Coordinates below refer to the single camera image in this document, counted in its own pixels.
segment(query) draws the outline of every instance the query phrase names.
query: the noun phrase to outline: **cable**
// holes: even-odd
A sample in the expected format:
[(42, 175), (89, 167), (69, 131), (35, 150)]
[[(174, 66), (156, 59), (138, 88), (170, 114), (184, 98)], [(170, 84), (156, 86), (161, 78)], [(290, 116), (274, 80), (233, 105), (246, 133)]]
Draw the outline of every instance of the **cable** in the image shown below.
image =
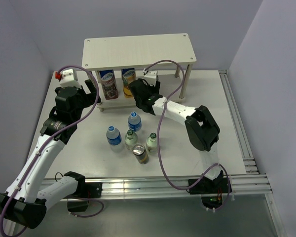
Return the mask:
[[(61, 71), (63, 71), (64, 69), (67, 69), (67, 68), (78, 68), (80, 70), (83, 70), (85, 71), (93, 80), (94, 84), (95, 84), (95, 87), (96, 87), (96, 91), (97, 91), (97, 96), (95, 98), (95, 102), (92, 106), (92, 108), (90, 109), (90, 111), (84, 116), (82, 117), (81, 119), (79, 119), (78, 121), (76, 122), (73, 122), (72, 124), (69, 124), (68, 126), (60, 129), (59, 131), (57, 131), (56, 133), (54, 133), (53, 135), (51, 135), (44, 143), (43, 145), (41, 146), (41, 148), (38, 150), (38, 152), (41, 154), (44, 150), (44, 148), (46, 147), (46, 145), (52, 141), (54, 139), (54, 137), (58, 136), (60, 133), (62, 133), (63, 131), (67, 130), (68, 128), (72, 127), (72, 126), (75, 126), (77, 125), (78, 123), (80, 123), (81, 121), (85, 120), (91, 113), (92, 111), (94, 110), (98, 100), (99, 100), (99, 86), (98, 86), (98, 83), (97, 81), (95, 80), (94, 76), (92, 75), (92, 73), (90, 73), (89, 71), (87, 71), (86, 69), (84, 69), (83, 67), (80, 67), (80, 66), (75, 66), (75, 65), (70, 65), (70, 66), (65, 66), (65, 67), (62, 67), (60, 70), (58, 70), (58, 73), (60, 73)], [(8, 236), (5, 232), (4, 232), (4, 229), (3, 229), (3, 220), (4, 220), (4, 216), (5, 216), (5, 213), (11, 203), (11, 201), (14, 199), (14, 197), (16, 196), (17, 192), (19, 191), (19, 187), (22, 186), (22, 184), (24, 183), (24, 181), (26, 180), (27, 176), (29, 175), (29, 173), (31, 172), (31, 169), (33, 168), (34, 164), (36, 163), (37, 159), (39, 158), (39, 155), (36, 154), (33, 158), (33, 160), (31, 161), (30, 165), (28, 166), (28, 168), (26, 169), (23, 177), (20, 179), (20, 182), (18, 183), (17, 187), (15, 187), (15, 190), (14, 192), (12, 193), (12, 195), (9, 197), (8, 201), (6, 202), (3, 210), (2, 210), (2, 213), (1, 213), (1, 216), (0, 216), (0, 233), (3, 237), (10, 237)], [(17, 233), (16, 235), (12, 236), (12, 237), (18, 237), (20, 236), (24, 231), (25, 231), (26, 227), (24, 227), (24, 229), (21, 230), (21, 232)]]
[(55, 174), (55, 180), (56, 180), (56, 182), (58, 182), (58, 180), (57, 180), (57, 174), (60, 174), (60, 175), (61, 175), (61, 177), (63, 177), (63, 174), (62, 174), (62, 173), (60, 173), (60, 172), (57, 172), (57, 173)]
[(181, 72), (182, 72), (182, 75), (183, 75), (183, 79), (182, 79), (182, 82), (181, 82), (181, 84), (178, 86), (178, 88), (177, 89), (175, 89), (172, 93), (170, 93), (166, 98), (167, 98), (167, 100), (165, 101), (165, 103), (164, 103), (164, 108), (163, 108), (163, 111), (162, 111), (162, 114), (161, 114), (161, 116), (160, 116), (160, 120), (159, 120), (159, 123), (158, 123), (158, 128), (157, 128), (157, 151), (158, 151), (158, 158), (159, 158), (159, 163), (160, 163), (160, 167), (161, 167), (161, 170), (162, 170), (162, 173), (163, 173), (163, 176), (165, 177), (165, 179), (168, 181), (168, 183), (173, 187), (173, 188), (175, 188), (175, 189), (177, 189), (177, 190), (189, 190), (189, 189), (191, 189), (191, 188), (193, 188), (195, 185), (197, 185), (197, 183), (202, 179), (202, 178), (204, 178), (204, 176), (213, 168), (213, 167), (215, 167), (215, 166), (217, 166), (217, 165), (219, 165), (223, 170), (224, 170), (224, 172), (225, 172), (225, 174), (226, 174), (226, 176), (227, 176), (227, 179), (228, 179), (228, 193), (227, 193), (227, 198), (226, 198), (226, 200), (223, 202), (223, 204), (219, 207), (219, 208), (217, 208), (216, 210), (219, 210), (219, 209), (221, 209), (223, 206), (224, 206), (224, 204), (225, 204), (225, 202), (229, 199), (229, 195), (230, 195), (230, 180), (229, 180), (229, 177), (228, 177), (228, 174), (227, 174), (227, 171), (226, 171), (226, 169), (221, 165), (221, 164), (218, 164), (218, 163), (214, 163), (213, 165), (211, 165), (208, 169), (206, 169), (205, 170), (205, 172), (193, 183), (193, 184), (191, 184), (190, 186), (188, 186), (188, 187), (178, 187), (178, 186), (176, 186), (176, 185), (174, 185), (172, 182), (171, 182), (171, 180), (169, 179), (169, 177), (168, 177), (168, 175), (166, 174), (166, 171), (165, 171), (165, 169), (164, 169), (164, 167), (163, 167), (163, 163), (162, 163), (162, 159), (161, 159), (161, 152), (160, 152), (160, 127), (161, 127), (161, 123), (162, 123), (162, 120), (163, 120), (163, 117), (164, 117), (164, 114), (165, 114), (165, 112), (166, 112), (166, 110), (167, 110), (167, 103), (168, 103), (168, 100), (170, 99), (170, 97), (174, 94), (174, 93), (176, 93), (182, 86), (183, 86), (183, 84), (184, 84), (184, 82), (185, 82), (185, 74), (184, 74), (184, 70), (183, 70), (183, 68), (181, 67), (181, 65), (180, 64), (178, 64), (177, 62), (174, 62), (174, 61), (172, 61), (172, 60), (167, 60), (167, 59), (165, 59), (165, 60), (160, 60), (160, 61), (158, 61), (158, 62), (155, 62), (155, 63), (153, 63), (153, 64), (151, 64), (150, 66), (148, 66), (147, 68), (145, 68), (145, 70), (148, 70), (149, 68), (151, 68), (151, 67), (153, 67), (154, 65), (156, 65), (156, 64), (158, 64), (158, 63), (162, 63), (162, 62), (170, 62), (170, 63), (173, 63), (173, 64), (175, 64), (175, 65), (177, 65), (178, 67), (179, 67), (179, 69), (181, 70)]
[(104, 203), (102, 201), (100, 201), (100, 200), (96, 200), (96, 199), (93, 199), (93, 198), (83, 198), (83, 197), (73, 197), (73, 198), (78, 199), (78, 200), (83, 200), (83, 201), (95, 201), (95, 202), (98, 202), (99, 204), (101, 204), (102, 207), (98, 212), (96, 212), (96, 213), (94, 213), (92, 215), (83, 216), (83, 215), (77, 215), (77, 214), (75, 214), (73, 212), (70, 212), (70, 214), (72, 216), (80, 217), (80, 218), (89, 218), (89, 217), (93, 217), (93, 216), (96, 216), (96, 215), (100, 214), (104, 209)]

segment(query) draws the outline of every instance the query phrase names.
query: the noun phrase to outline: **juice can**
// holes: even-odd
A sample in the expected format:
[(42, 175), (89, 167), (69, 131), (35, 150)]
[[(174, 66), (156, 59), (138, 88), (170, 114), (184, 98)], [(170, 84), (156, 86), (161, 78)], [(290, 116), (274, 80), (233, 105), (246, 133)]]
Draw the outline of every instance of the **juice can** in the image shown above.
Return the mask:
[(121, 69), (122, 79), (123, 79), (123, 91), (126, 98), (133, 97), (128, 85), (136, 80), (135, 68)]
[(149, 157), (145, 147), (142, 144), (134, 145), (132, 151), (140, 164), (148, 163)]
[(99, 71), (104, 97), (107, 100), (118, 97), (117, 85), (113, 70)]

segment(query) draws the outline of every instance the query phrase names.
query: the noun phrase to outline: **tin can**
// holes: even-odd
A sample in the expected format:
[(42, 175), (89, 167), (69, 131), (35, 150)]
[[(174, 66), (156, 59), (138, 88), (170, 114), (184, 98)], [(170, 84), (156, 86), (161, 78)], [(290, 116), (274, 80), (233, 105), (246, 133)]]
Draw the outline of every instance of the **tin can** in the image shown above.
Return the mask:
[(123, 79), (123, 91), (126, 98), (134, 97), (130, 91), (128, 85), (136, 80), (135, 68), (121, 69), (122, 79)]
[(134, 145), (132, 151), (140, 164), (148, 163), (149, 157), (145, 147), (142, 144)]
[(117, 85), (113, 70), (99, 71), (104, 97), (107, 100), (118, 97)]

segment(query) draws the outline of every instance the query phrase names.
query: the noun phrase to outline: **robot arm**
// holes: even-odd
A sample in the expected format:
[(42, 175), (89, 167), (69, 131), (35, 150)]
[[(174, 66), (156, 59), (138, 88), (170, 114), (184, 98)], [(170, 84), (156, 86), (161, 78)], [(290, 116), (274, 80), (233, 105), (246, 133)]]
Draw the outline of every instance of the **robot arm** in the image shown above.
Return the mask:
[[(156, 71), (148, 72), (143, 79), (130, 83), (129, 88), (138, 108), (152, 115), (162, 114), (167, 98), (159, 94), (160, 82)], [(205, 169), (214, 163), (219, 163), (217, 141), (220, 129), (207, 107), (188, 107), (168, 101), (164, 116), (185, 125), (188, 138), (199, 150)], [(210, 180), (221, 178), (221, 168), (218, 166), (212, 168), (205, 177)]]
[[(74, 172), (66, 173), (57, 183), (44, 190), (39, 190), (54, 159), (68, 143), (70, 137), (76, 131), (77, 125), (56, 136), (40, 153), (39, 150), (43, 143), (60, 129), (78, 121), (81, 118), (83, 109), (93, 105), (96, 99), (96, 89), (91, 80), (85, 81), (91, 92), (86, 94), (77, 81), (75, 70), (65, 70), (61, 77), (61, 87), (55, 89), (57, 94), (56, 106), (51, 110), (49, 118), (44, 122), (40, 130), (41, 136), (38, 138), (33, 153), (6, 192), (0, 193), (0, 213), (2, 213), (9, 197), (16, 189), (18, 190), (8, 206), (5, 218), (30, 229), (37, 227), (43, 220), (46, 211), (64, 197), (72, 194), (87, 197), (84, 188), (84, 176)], [(31, 172), (26, 177), (23, 185), (18, 187), (20, 179), (24, 176), (37, 154), (39, 158), (33, 165)]]

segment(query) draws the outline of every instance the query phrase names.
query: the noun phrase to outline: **can lid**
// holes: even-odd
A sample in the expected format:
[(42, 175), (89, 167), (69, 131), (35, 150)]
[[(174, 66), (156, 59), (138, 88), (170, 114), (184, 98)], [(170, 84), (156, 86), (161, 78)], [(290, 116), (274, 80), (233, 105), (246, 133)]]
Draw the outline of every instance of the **can lid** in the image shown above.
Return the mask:
[(151, 137), (152, 139), (154, 139), (154, 138), (157, 137), (157, 135), (153, 132), (152, 134), (150, 134), (150, 137)]
[(130, 117), (132, 117), (132, 118), (136, 118), (136, 117), (137, 117), (137, 113), (136, 113), (136, 112), (131, 112), (131, 113), (130, 113)]
[(140, 156), (145, 152), (145, 147), (142, 144), (136, 144), (132, 150), (135, 155)]

